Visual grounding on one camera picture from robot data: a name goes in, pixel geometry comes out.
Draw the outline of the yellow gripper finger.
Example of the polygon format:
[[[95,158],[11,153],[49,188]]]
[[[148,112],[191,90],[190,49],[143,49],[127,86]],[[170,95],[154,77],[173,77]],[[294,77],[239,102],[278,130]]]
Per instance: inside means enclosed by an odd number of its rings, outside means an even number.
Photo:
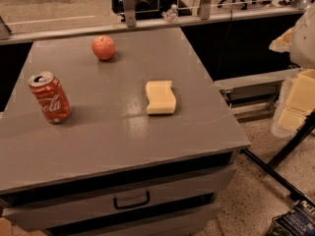
[[[284,53],[290,50],[292,29],[288,29],[281,36],[273,40],[269,49],[275,52]]]
[[[271,131],[274,136],[295,135],[315,109],[315,70],[303,69],[282,84]]]

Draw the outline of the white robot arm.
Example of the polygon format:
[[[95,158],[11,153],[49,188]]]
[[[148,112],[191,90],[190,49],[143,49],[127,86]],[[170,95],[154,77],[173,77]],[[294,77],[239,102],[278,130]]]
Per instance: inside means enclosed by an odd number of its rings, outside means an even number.
[[[315,109],[315,8],[307,9],[269,49],[288,52],[290,61],[300,68],[297,75],[284,79],[273,117],[273,135],[286,138],[296,134]]]

